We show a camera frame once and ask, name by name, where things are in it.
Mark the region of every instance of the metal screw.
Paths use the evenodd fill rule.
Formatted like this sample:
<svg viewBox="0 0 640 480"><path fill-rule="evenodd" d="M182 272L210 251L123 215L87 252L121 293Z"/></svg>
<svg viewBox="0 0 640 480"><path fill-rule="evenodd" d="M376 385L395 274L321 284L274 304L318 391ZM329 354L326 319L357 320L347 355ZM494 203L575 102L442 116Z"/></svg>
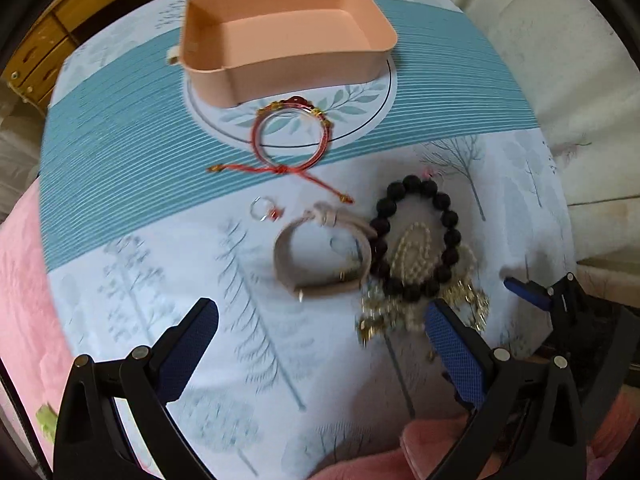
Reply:
<svg viewBox="0 0 640 480"><path fill-rule="evenodd" d="M511 354L504 348L496 348L494 350L494 357L498 359L498 361L506 362L511 359Z"/></svg>
<svg viewBox="0 0 640 480"><path fill-rule="evenodd" d="M131 357L133 357L134 359L144 359L148 355L149 355L149 347L144 345L136 346L131 351Z"/></svg>
<svg viewBox="0 0 640 480"><path fill-rule="evenodd" d="M75 358L74 366L76 366L77 368L82 368L88 362L89 362L89 356L87 354L82 354Z"/></svg>
<svg viewBox="0 0 640 480"><path fill-rule="evenodd" d="M562 357L561 355L557 355L556 357L554 357L554 364L558 368L566 368L569 363L564 357Z"/></svg>

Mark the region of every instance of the bracelet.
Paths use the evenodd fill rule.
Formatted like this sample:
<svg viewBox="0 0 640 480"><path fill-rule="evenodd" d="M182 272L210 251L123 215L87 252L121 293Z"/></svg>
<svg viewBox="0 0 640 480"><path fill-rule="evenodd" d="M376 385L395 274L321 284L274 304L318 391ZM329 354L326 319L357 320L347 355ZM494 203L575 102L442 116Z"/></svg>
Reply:
<svg viewBox="0 0 640 480"><path fill-rule="evenodd" d="M278 112L280 110L285 110L288 108L294 108L295 110L302 110L306 112L316 119L320 121L320 125L322 126L322 137L318 144L318 149L311 156L309 160L303 162L298 166L286 166L285 164L276 164L270 158L268 158L263 150L260 147L260 130L261 126L264 123L265 119L269 117L270 114L274 112ZM261 163L264 164L262 168L255 168L254 166L247 166L245 164L214 164L213 166L209 166L207 171L209 173L219 173L223 170L238 170L238 171L248 171L250 173L276 173L276 174L296 174L301 176L302 178L309 180L317 184L320 187L325 188L327 191L336 195L340 202L353 204L353 198L349 195L341 193L337 189L329 186L319 178L314 177L311 174L308 174L306 170L314 166L324 155L326 151L326 147L329 144L329 140L331 139L331 131L332 131L332 123L329 119L326 118L326 115L320 108L316 108L313 103L307 101L305 98L300 96L293 96L289 99L285 99L283 101L274 101L273 103L265 106L264 108L260 108L256 112L254 126L251 129L251 148L254 150L255 158L258 159Z"/></svg>
<svg viewBox="0 0 640 480"><path fill-rule="evenodd" d="M442 211L440 222L447 229L444 233L445 249L440 256L440 263L435 267L430 277L418 283L404 283L401 278L392 276L391 266L384 258L387 250L385 235L391 231L388 219L398 209L397 202L401 201L408 193L419 194L430 199L434 208ZM458 214L449 209L450 205L449 195L438 192L438 185L432 179L420 180L418 176L409 175L402 182L392 182L386 188L386 197L380 199L376 204L378 216L369 223L378 234L378 237L371 243L372 264L370 272L373 276L383 280L383 290L386 296L402 296L406 302L415 303L420 300L422 295L433 298L439 292L440 285L450 281L451 267L460 259L456 247L462 241L460 231L455 228L458 225Z"/></svg>
<svg viewBox="0 0 640 480"><path fill-rule="evenodd" d="M290 242L294 231L305 222L315 221L321 226L339 227L346 229L356 239L362 253L362 263L349 280L340 279L336 282L321 285L302 285L292 278L295 265L290 255ZM369 240L376 238L375 229L366 220L358 218L343 210L335 210L324 203L316 203L313 209L287 225L276 238L273 246L273 267L276 279L299 301L304 298L321 298L350 290L359 289L367 282L371 266L371 248Z"/></svg>

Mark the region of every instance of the drawer handle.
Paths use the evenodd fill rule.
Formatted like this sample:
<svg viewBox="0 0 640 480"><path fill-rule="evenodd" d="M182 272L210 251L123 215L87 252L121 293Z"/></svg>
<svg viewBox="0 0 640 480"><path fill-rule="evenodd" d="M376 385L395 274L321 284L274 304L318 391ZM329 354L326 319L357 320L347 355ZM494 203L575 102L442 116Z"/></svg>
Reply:
<svg viewBox="0 0 640 480"><path fill-rule="evenodd" d="M47 79L49 79L52 75L54 75L56 72L58 71L57 68L52 68L50 69L42 78L43 81L46 81Z"/></svg>
<svg viewBox="0 0 640 480"><path fill-rule="evenodd" d="M26 63L31 56L33 56L33 53L38 49L37 46L34 46L30 51L28 51L25 55L24 55L24 59L22 60L23 63Z"/></svg>

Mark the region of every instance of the white curtain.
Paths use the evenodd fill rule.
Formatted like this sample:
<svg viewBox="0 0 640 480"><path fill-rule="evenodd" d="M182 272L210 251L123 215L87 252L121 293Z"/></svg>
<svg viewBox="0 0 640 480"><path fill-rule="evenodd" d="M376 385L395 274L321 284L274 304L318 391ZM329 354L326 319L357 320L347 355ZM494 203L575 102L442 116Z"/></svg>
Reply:
<svg viewBox="0 0 640 480"><path fill-rule="evenodd" d="M35 180L44 119L0 82L0 223Z"/></svg>
<svg viewBox="0 0 640 480"><path fill-rule="evenodd" d="M589 0L452 1L491 41L538 118L590 289L640 285L632 276L640 276L640 74L622 42Z"/></svg>

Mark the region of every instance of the black curved line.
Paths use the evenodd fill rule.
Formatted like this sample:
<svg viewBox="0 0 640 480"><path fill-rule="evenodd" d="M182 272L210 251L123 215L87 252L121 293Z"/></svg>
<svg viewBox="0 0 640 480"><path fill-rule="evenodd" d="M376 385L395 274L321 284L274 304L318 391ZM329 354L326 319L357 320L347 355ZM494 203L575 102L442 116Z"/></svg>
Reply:
<svg viewBox="0 0 640 480"><path fill-rule="evenodd" d="M363 128L364 126L366 126L367 124L369 124L375 117L378 116L378 114L382 111L382 108L385 107L386 102L389 100L389 96L391 95L391 85L393 84L391 81L392 78L392 70L391 70L391 65L389 64L389 60L386 60L386 67L389 70L389 86L386 89L386 96L385 99L382 101L382 104L380 105L380 108L378 108L378 110L375 111L375 113L365 122L362 123L360 126L358 126L355 130L351 130L350 132L341 135L340 137L335 137L332 138L329 141L329 144L331 145L332 142L335 142L336 140L340 140L343 139L344 137L350 136L351 134L354 134L355 132L357 132L359 129ZM189 98L189 101L191 103L191 108L193 108L193 110L196 112L196 114L198 115L198 117L207 125L210 126L213 130L217 131L220 135L222 135L223 137L227 137L228 139L233 139L236 142L242 142L243 144L251 144L248 140L244 140L244 139L239 139L238 137L235 137L231 134L228 134L227 132L221 130L220 128L218 128L215 124L212 124L211 122L209 122L209 120L202 114L202 112L200 111L200 109L196 106L194 97L193 97L193 92L191 91L191 81L187 80L187 96ZM260 144L260 146L262 148L276 148L278 150L293 150L296 148L311 148L313 146L317 146L318 143L314 142L311 144L297 144L295 146L274 146L273 144Z"/></svg>

